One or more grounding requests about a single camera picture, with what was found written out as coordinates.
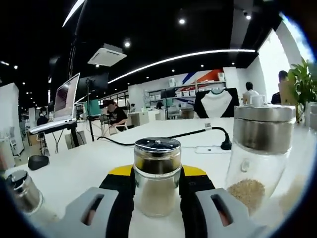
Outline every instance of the laptop screen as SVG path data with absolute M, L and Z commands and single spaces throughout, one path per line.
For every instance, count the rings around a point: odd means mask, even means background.
M 74 112 L 74 103 L 79 74 L 60 86 L 56 92 L 54 119 L 71 119 Z

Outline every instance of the laptop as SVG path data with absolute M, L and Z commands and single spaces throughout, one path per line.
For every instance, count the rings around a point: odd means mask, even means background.
M 76 74 L 57 89 L 53 121 L 31 128 L 31 134 L 76 122 L 75 96 L 79 76 L 80 73 Z

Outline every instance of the blue stripe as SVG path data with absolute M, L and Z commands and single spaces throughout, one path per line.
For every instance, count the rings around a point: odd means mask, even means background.
M 183 79 L 183 85 L 195 74 L 196 72 L 194 73 L 188 73 L 186 75 L 186 77 Z

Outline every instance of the black ceiling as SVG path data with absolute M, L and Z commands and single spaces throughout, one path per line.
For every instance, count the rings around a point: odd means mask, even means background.
M 33 0 L 0 6 L 1 35 L 4 36 L 0 60 L 10 64 L 0 64 L 0 78 L 3 84 L 16 83 L 20 90 L 20 107 L 34 106 L 33 102 L 38 106 L 47 105 L 48 89 L 52 90 L 53 98 L 56 88 L 67 80 L 69 53 L 82 8 L 64 28 L 62 25 L 75 2 Z M 230 48 L 257 50 L 270 29 L 280 21 L 270 4 L 261 0 L 117 0 L 111 3 L 88 0 L 75 43 L 73 73 L 87 76 L 109 72 L 111 80 L 178 55 Z M 243 10 L 251 14 L 250 21 Z M 178 23 L 180 18 L 186 20 L 184 25 Z M 128 49 L 124 48 L 126 40 L 131 42 Z M 87 64 L 104 43 L 123 48 L 127 57 L 110 68 Z M 250 53 L 221 53 L 175 60 L 109 84 L 106 93 L 127 89 L 127 83 L 231 66 L 233 61 L 237 67 L 247 67 L 255 57 L 256 54 Z

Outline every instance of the black computer mouse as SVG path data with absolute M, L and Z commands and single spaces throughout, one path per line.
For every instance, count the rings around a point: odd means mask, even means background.
M 45 155 L 32 155 L 29 157 L 28 167 L 30 170 L 38 170 L 49 164 L 49 158 Z

